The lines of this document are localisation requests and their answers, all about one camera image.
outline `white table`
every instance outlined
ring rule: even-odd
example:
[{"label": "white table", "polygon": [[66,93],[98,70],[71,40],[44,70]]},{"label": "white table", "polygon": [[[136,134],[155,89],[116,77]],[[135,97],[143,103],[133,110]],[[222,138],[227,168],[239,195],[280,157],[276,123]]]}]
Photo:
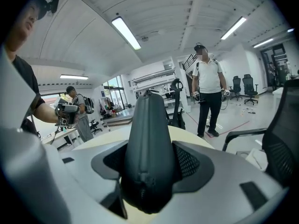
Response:
[{"label": "white table", "polygon": [[[54,138],[54,141],[55,141],[55,140],[58,140],[58,139],[60,139],[60,138],[64,138],[65,136],[68,136],[69,139],[70,139],[71,144],[73,144],[73,141],[72,141],[72,139],[71,139],[70,134],[71,134],[71,133],[75,133],[75,131],[76,131],[76,128],[73,128],[73,129],[67,129],[66,132],[64,132],[64,131],[59,132],[58,134],[56,134],[56,136],[55,136],[55,138]],[[55,135],[55,134],[53,134],[53,135],[50,136],[50,137],[47,137],[47,138],[43,139],[43,140],[42,140],[42,144],[50,144],[51,141],[52,141],[52,139],[53,139],[53,137],[54,137],[54,135]]]},{"label": "white table", "polygon": [[283,90],[284,90],[283,87],[280,87],[279,89],[272,92],[272,94],[273,94],[273,112],[274,112],[274,114],[276,113],[276,111],[278,109]]},{"label": "white table", "polygon": [[[197,135],[190,133],[184,129],[168,126],[171,141],[184,141],[187,143],[197,144],[204,147],[213,148],[208,142],[198,137]],[[117,141],[128,140],[130,137],[131,126],[123,127],[112,132],[100,135],[92,140],[85,142],[84,144],[74,148],[74,150],[95,147],[99,145],[109,144]]]}]

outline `chair armrest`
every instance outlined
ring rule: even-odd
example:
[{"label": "chair armrest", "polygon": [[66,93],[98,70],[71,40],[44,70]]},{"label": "chair armrest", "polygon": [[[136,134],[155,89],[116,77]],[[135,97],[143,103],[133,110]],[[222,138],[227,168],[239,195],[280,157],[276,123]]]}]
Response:
[{"label": "chair armrest", "polygon": [[266,128],[261,128],[261,129],[250,129],[250,130],[243,130],[243,131],[231,131],[228,133],[228,135],[225,138],[225,142],[222,150],[226,151],[228,147],[228,143],[236,137],[264,134],[266,130],[267,130]]}]

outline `white t-shirt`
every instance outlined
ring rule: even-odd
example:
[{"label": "white t-shirt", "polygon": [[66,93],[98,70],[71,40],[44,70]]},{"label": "white t-shirt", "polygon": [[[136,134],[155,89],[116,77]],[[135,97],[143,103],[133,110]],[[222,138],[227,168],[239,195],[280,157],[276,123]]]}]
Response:
[{"label": "white t-shirt", "polygon": [[201,93],[217,93],[221,91],[220,79],[218,73],[222,72],[219,63],[210,58],[208,63],[203,62],[199,58],[195,61],[193,76],[198,76],[199,91]]}]

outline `sneaker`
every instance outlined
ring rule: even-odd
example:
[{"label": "sneaker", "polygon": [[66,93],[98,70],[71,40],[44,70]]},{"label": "sneaker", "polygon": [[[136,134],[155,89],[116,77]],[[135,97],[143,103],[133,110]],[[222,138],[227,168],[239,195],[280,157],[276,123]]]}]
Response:
[{"label": "sneaker", "polygon": [[207,131],[208,133],[210,133],[211,135],[213,135],[214,137],[218,137],[219,136],[219,133],[216,131],[216,130],[208,130]]}]

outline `ceiling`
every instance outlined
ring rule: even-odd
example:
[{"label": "ceiling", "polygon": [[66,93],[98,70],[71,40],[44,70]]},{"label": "ceiling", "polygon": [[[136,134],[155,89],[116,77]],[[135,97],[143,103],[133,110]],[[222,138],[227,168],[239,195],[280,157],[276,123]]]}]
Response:
[{"label": "ceiling", "polygon": [[[140,50],[112,27],[117,16],[138,39]],[[241,16],[247,21],[221,41]],[[271,0],[60,0],[57,12],[38,22],[20,56],[36,66],[73,69],[99,84],[170,55],[191,54],[197,42],[218,56],[240,42],[253,45],[288,28]],[[37,80],[47,76],[60,83],[61,72],[53,69]]]}]

